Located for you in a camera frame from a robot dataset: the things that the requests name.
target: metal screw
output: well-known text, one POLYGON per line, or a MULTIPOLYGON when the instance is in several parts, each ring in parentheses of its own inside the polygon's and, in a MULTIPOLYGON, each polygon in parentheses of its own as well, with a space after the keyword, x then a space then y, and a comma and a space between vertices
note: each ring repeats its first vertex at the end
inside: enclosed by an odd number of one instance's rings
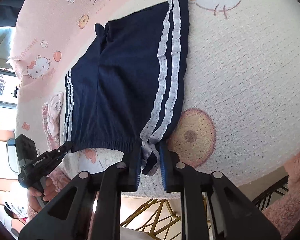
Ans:
POLYGON ((123 168, 126 167, 126 164, 124 162, 119 162, 119 163, 117 163, 116 166, 117 166, 118 169, 123 169, 123 168))
POLYGON ((185 166, 186 166, 186 165, 185 165, 184 163, 181 163, 181 162, 176 164, 176 167, 177 167, 178 169, 183 169, 185 166))
POLYGON ((80 179, 85 179, 85 178, 87 178, 89 176, 89 173, 87 173, 86 171, 82 171, 82 172, 80 172, 80 174, 79 174, 79 178, 80 179))
POLYGON ((217 179, 221 179, 223 176, 223 174, 220 171, 215 171, 213 173, 213 177, 217 178, 217 179))

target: donut print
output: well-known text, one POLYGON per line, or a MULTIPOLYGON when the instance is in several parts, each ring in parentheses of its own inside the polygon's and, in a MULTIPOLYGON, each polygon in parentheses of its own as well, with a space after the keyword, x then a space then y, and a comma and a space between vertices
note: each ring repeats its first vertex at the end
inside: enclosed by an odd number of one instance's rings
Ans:
POLYGON ((83 15, 79 20, 79 27, 83 29, 89 20, 89 16, 87 14, 83 15))
POLYGON ((190 108, 181 114, 168 139, 168 148, 178 153, 180 161, 198 167, 213 153, 216 130, 211 118, 202 110, 190 108))

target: navy blue shorts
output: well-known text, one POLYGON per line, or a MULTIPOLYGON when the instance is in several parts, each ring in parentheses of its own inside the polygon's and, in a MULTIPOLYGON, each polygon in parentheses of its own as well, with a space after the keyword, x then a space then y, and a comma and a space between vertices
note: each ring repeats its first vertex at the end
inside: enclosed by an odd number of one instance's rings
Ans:
POLYGON ((66 75, 63 140, 72 151, 143 150, 143 173, 160 166, 155 145, 180 118, 188 53, 188 0, 168 0, 103 28, 66 75))

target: bed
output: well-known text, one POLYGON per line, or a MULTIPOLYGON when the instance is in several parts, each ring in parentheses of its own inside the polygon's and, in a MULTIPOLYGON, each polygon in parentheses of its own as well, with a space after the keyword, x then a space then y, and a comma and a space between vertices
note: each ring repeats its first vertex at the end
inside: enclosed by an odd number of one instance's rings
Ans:
MULTIPOLYGON (((65 92, 66 72, 95 38, 94 25, 166 0, 25 0, 16 23, 12 66, 20 78, 16 136, 48 150, 42 105, 65 92), (37 65, 45 66, 35 76, 37 65)), ((188 0, 185 98, 168 140, 181 161, 219 170, 237 186, 282 166, 300 150, 300 4, 297 0, 188 0)), ((61 108, 60 133, 65 107, 61 108)), ((121 152, 86 149, 62 168, 104 170, 121 152)), ((160 171, 142 176, 139 197, 170 198, 160 171)))

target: floor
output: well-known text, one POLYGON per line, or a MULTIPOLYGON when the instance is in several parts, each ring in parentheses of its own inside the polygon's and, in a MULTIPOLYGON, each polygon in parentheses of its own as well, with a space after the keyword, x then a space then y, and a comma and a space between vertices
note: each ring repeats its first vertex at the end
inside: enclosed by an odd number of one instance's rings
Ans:
MULTIPOLYGON (((239 187, 239 189, 250 199, 253 200, 255 197, 257 197, 259 194, 261 194, 264 190, 269 188, 271 185, 282 179, 287 175, 285 169, 283 167, 277 169, 276 171, 271 172, 270 174, 257 179, 249 184, 245 184, 239 187)), ((274 202, 276 198, 271 198, 271 203, 274 202)), ((126 218, 128 218, 140 205, 142 205, 144 202, 146 202, 147 199, 139 199, 139 198, 122 198, 121 202, 121 215, 120 215, 120 222, 123 222, 126 218)), ((169 200, 171 208, 173 211, 176 211, 178 215, 180 215, 181 212, 181 202, 179 199, 173 199, 169 200)), ((136 217, 128 226, 127 228, 131 229, 137 229, 138 227, 141 227, 149 218, 150 216, 156 211, 156 209, 159 207, 159 203, 154 204, 149 209, 144 211, 141 215, 136 217)), ((160 215, 160 218, 164 218, 169 216, 168 209, 164 206, 162 209, 162 213, 160 215)), ((168 222, 162 221, 158 223, 156 230, 160 227, 163 227, 168 222)), ((168 235, 166 237, 167 240, 171 239, 173 236, 175 236, 177 233, 180 232, 181 229, 181 222, 177 222, 174 224, 168 232, 168 235)), ((160 239, 164 239, 165 232, 162 232, 158 235, 160 239)), ((176 240, 180 240, 181 236, 177 236, 174 238, 176 240)))

